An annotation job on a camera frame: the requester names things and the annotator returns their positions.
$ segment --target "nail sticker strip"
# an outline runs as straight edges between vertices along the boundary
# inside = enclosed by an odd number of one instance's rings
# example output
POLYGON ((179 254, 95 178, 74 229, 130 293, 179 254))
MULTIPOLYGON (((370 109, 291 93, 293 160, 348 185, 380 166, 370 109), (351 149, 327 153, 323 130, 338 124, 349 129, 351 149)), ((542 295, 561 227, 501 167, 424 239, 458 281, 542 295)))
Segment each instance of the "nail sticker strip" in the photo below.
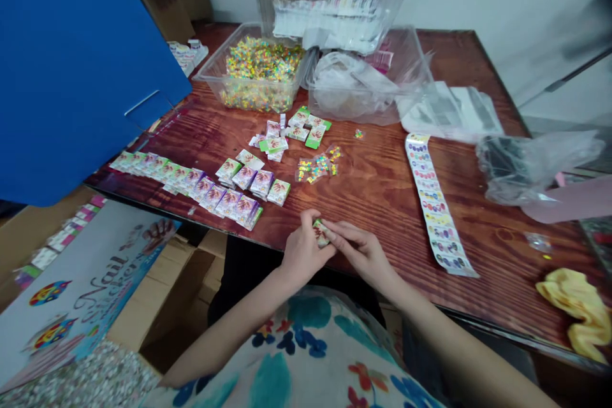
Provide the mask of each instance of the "nail sticker strip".
POLYGON ((408 134, 405 146, 433 255, 448 274, 478 278, 480 276, 472 268, 461 245, 448 204, 440 189, 429 155, 428 142, 427 135, 408 134))

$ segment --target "wooden table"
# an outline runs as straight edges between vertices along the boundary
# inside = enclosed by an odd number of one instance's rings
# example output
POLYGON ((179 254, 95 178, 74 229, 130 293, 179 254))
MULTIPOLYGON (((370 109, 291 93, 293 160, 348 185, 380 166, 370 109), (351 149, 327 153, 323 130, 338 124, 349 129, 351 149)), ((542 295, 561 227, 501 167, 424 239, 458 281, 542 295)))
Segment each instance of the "wooden table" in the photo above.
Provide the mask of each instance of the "wooden table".
MULTIPOLYGON (((197 37, 212 53, 235 28, 228 24, 200 24, 197 37)), ((506 133, 528 135, 475 32, 419 31, 419 38, 425 52, 435 52, 431 68, 436 80, 444 80, 449 86, 474 86, 489 94, 506 133)), ((243 148, 255 152, 247 146, 248 141, 264 132, 267 119, 278 119, 275 113, 227 109, 207 84, 193 82, 193 87, 193 94, 180 106, 180 117, 151 138, 142 151, 155 152, 213 175, 226 158, 235 157, 243 148)), ((307 101, 307 92, 300 89, 288 119, 307 101)), ((290 140, 281 163, 267 161, 260 153, 265 169, 293 185, 284 207, 263 204, 263 215, 252 232, 209 214, 185 196, 163 191, 160 183, 149 178, 117 173, 104 166, 86 183, 278 250, 283 250, 287 236, 299 225, 299 213, 316 208, 329 220, 347 220, 375 233, 397 272, 437 305, 502 334, 508 332, 518 340, 533 344, 536 339, 547 342, 550 349, 568 348, 566 331, 572 321, 537 293, 535 283, 554 269, 572 268, 585 273, 610 298, 604 287, 604 274, 577 226, 539 224, 519 208, 487 201, 486 182, 478 169, 474 147, 432 138, 430 152, 442 191, 465 252, 481 278, 448 275, 435 262, 428 243, 404 149, 405 137, 400 124, 379 127, 334 122, 322 146, 335 143, 342 147, 345 157, 340 173, 314 185, 296 184, 293 180, 298 158, 315 154, 302 142, 290 140), (357 127, 365 132, 363 140, 354 137, 357 127), (554 247, 551 260, 529 247, 524 231, 550 237, 554 247)), ((351 271, 341 255, 330 264, 351 271)))

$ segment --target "yellow cloth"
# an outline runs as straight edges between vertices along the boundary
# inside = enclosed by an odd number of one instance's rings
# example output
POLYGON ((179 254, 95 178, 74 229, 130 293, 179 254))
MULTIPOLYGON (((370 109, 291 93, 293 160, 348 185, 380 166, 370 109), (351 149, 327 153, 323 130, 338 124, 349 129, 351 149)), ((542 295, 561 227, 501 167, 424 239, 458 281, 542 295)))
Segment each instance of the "yellow cloth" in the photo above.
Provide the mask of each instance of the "yellow cloth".
POLYGON ((576 319, 584 320, 569 327, 567 335, 574 350, 585 357, 608 364, 595 346, 606 346, 612 340, 608 308, 597 289, 578 271, 561 268, 535 285, 538 292, 554 306, 576 319))

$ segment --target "person's right hand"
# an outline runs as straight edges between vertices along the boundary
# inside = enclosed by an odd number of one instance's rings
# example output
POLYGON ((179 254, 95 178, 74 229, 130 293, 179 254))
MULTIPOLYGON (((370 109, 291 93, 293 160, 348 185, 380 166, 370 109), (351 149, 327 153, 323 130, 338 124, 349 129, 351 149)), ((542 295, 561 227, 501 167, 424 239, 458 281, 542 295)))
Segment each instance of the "person's right hand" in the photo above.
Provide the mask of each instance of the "person's right hand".
POLYGON ((345 221, 332 223, 322 220, 329 229, 325 231, 331 243, 344 254, 349 263, 368 284, 384 292, 401 279, 389 264, 378 238, 345 221))

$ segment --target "blue plastic board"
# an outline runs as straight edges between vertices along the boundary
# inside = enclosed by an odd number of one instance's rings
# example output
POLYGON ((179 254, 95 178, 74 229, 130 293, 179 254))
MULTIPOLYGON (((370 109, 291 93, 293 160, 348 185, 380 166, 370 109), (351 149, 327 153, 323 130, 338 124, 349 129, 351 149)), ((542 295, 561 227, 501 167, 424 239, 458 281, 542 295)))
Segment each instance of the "blue plastic board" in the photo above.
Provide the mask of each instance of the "blue plastic board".
POLYGON ((0 4, 0 199, 53 205, 191 92, 140 0, 0 4))

